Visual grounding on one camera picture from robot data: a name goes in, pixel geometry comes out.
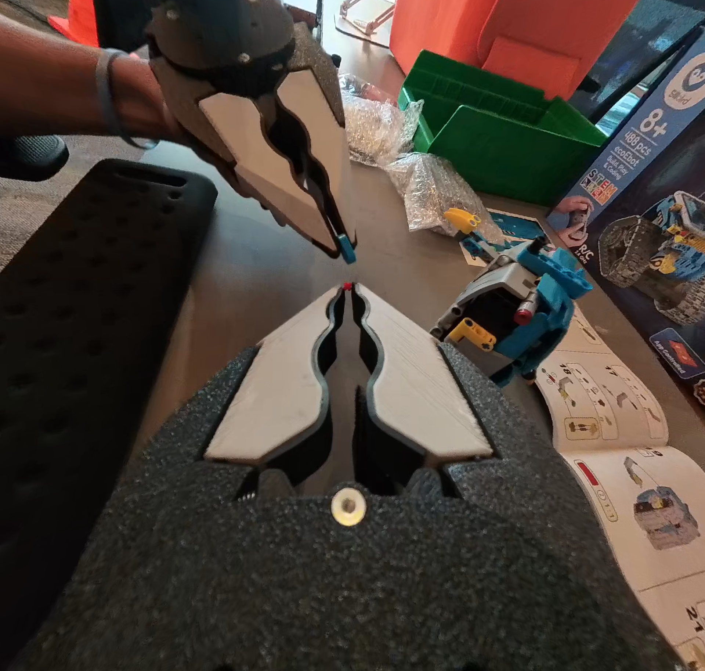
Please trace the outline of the black mesh chair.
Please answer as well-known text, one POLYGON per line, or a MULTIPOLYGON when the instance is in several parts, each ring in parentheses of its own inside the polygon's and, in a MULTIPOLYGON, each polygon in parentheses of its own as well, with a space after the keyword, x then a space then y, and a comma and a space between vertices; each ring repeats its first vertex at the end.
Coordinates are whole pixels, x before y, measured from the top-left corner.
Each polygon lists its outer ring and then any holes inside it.
POLYGON ((597 123, 624 95, 646 91, 704 20, 704 0, 639 0, 570 104, 597 123))

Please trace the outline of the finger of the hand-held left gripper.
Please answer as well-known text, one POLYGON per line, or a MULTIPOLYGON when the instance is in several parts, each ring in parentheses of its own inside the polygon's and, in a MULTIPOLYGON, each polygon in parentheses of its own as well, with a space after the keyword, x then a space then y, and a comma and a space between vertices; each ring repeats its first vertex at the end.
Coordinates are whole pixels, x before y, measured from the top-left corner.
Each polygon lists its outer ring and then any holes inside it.
POLYGON ((332 257, 340 255, 313 196, 296 181, 293 166, 266 137, 263 119, 249 98, 217 93, 200 111, 235 161, 238 180, 276 216, 332 257))
POLYGON ((303 126, 308 154, 325 173, 325 187, 340 218, 338 233, 353 237, 353 179, 345 128, 310 69, 289 72, 278 86, 277 98, 303 126))

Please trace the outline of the metal laptop stand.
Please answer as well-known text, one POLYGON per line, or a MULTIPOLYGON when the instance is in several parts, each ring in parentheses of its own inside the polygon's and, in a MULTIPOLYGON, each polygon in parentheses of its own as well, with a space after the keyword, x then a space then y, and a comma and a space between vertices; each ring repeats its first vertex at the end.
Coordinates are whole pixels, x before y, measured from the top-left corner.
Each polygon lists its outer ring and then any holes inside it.
POLYGON ((381 48, 389 48, 396 0, 343 0, 334 17, 336 30, 381 48))

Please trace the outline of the sticker sheet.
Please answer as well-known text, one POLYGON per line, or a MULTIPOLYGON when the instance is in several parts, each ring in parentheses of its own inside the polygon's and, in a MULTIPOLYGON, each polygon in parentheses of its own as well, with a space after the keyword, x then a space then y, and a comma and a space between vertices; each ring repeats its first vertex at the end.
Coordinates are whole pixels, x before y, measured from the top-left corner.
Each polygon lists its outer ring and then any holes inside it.
POLYGON ((489 217, 500 232, 501 240, 493 242, 492 238, 496 236, 493 226, 487 221, 480 221, 473 233, 460 242, 463 257, 471 267, 483 268, 488 264, 487 249, 500 253, 544 235, 542 226, 534 217, 495 209, 489 209, 489 217))

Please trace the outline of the orange traffic cone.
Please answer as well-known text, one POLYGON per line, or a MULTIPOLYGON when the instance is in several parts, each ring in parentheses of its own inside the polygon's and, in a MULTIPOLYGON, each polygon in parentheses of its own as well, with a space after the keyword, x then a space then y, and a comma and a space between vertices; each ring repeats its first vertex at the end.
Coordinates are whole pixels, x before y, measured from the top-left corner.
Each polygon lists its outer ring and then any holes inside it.
POLYGON ((142 0, 68 0, 66 17, 49 16, 49 25, 71 41, 128 53, 145 42, 142 0))

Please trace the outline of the dark perforated chair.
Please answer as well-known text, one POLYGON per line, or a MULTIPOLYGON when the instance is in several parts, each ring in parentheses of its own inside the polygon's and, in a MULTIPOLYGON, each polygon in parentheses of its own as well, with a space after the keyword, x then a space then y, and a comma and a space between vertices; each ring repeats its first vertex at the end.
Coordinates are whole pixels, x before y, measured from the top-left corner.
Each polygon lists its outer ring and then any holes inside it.
POLYGON ((217 190, 102 160, 1 271, 1 606, 64 578, 123 465, 217 190))

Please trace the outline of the bubble wrap bag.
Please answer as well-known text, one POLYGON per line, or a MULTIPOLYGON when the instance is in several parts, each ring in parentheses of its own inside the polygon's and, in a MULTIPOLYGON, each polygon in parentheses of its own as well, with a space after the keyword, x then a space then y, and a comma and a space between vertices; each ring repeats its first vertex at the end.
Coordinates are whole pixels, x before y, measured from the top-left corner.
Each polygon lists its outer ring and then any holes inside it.
POLYGON ((350 160, 386 167, 413 149, 424 101, 404 108, 377 86, 352 74, 339 75, 350 160))
POLYGON ((385 167, 403 200, 410 231, 431 230, 452 237, 457 230, 444 213, 460 208, 479 217, 479 231, 489 243, 504 243, 504 235, 480 196, 454 166, 436 155, 401 155, 385 167))

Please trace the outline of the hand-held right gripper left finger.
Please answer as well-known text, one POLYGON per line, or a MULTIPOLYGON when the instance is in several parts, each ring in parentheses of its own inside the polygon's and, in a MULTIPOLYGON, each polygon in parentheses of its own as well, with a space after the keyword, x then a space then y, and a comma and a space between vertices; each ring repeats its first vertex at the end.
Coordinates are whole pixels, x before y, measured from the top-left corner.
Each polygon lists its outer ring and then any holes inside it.
POLYGON ((345 303, 343 286, 331 288, 260 341, 206 460, 264 466, 322 428, 345 303))

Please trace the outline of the green plastic bin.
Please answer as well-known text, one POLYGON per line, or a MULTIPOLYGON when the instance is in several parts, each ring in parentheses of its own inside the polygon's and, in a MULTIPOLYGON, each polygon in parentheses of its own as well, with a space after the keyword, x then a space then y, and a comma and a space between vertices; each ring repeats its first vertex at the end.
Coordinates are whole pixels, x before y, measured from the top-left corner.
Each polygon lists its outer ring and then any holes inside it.
POLYGON ((415 152, 443 158, 475 191, 551 207, 607 136, 560 97, 421 50, 398 97, 422 102, 415 152))

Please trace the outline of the person's left forearm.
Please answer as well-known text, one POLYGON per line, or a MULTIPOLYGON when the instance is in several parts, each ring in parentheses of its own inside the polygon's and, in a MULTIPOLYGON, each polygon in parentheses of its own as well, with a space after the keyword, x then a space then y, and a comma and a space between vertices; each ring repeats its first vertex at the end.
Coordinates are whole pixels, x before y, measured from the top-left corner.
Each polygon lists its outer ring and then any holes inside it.
POLYGON ((96 92, 100 51, 1 16, 1 135, 111 136, 96 92))

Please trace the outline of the grey blue brick robot model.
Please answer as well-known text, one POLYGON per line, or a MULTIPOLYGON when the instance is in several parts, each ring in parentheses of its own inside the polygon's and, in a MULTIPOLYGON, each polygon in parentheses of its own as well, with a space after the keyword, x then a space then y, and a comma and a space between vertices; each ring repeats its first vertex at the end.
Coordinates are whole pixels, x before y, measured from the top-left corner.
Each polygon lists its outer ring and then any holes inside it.
MULTIPOLYGON (((445 219, 460 242, 480 218, 451 208, 445 219)), ((453 344, 496 385, 520 376, 528 383, 566 336, 575 300, 592 290, 572 254, 547 236, 504 252, 486 250, 488 264, 436 321, 431 335, 453 344)))

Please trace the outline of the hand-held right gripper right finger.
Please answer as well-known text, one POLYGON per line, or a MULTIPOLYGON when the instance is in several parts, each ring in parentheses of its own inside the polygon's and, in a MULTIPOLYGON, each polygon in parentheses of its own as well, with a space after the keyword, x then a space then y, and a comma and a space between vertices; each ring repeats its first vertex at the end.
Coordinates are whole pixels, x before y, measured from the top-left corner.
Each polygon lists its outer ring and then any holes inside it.
POLYGON ((369 288, 351 289, 359 355, 368 369, 365 449, 378 467, 440 467, 491 458, 439 341, 369 288))

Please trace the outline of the dark blue robot kit box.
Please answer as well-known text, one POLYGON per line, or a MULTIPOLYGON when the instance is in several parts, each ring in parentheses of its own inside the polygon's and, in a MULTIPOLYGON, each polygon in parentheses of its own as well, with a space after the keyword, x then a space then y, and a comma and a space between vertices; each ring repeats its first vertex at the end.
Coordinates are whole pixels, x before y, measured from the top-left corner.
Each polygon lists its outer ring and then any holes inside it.
POLYGON ((548 221, 703 416, 703 23, 548 221))

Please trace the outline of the person's left hand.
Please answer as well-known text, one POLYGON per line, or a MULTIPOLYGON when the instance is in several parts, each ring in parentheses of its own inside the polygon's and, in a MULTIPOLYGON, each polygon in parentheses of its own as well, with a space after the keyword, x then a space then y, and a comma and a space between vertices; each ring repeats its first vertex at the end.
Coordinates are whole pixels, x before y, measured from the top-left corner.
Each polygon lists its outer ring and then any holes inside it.
POLYGON ((181 127, 169 110, 147 61, 118 55, 111 63, 111 84, 117 116, 128 137, 169 141, 189 147, 203 161, 214 166, 240 196, 257 200, 279 226, 287 225, 284 217, 255 190, 240 182, 233 167, 181 127))

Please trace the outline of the grey wristband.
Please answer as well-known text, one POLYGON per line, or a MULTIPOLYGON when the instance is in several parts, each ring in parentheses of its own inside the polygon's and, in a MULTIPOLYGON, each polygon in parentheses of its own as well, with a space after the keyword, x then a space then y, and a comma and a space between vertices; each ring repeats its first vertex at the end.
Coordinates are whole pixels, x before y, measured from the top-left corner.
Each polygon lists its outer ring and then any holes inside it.
POLYGON ((108 132, 111 136, 122 139, 122 141, 130 147, 138 148, 143 151, 150 151, 157 147, 159 141, 146 138, 143 141, 138 141, 128 134, 119 118, 115 99, 113 97, 111 77, 112 65, 116 59, 125 58, 128 56, 128 53, 123 50, 115 48, 101 49, 94 69, 98 102, 103 121, 106 124, 108 132))

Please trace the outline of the instruction booklet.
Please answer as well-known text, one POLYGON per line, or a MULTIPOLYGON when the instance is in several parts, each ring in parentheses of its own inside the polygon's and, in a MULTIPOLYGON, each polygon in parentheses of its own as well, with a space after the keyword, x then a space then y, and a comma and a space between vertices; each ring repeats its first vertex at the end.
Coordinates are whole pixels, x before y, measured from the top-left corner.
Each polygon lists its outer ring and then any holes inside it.
POLYGON ((703 670, 704 471, 579 307, 535 384, 623 576, 684 668, 703 670))

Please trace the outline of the orange storage box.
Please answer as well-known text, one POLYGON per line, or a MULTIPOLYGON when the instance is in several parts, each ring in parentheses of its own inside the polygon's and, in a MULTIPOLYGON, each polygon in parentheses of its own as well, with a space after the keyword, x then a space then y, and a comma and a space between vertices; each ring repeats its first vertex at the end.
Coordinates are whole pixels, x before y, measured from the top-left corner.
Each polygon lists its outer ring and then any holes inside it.
POLYGON ((568 100, 639 0, 396 0, 391 54, 409 74, 419 53, 568 100))

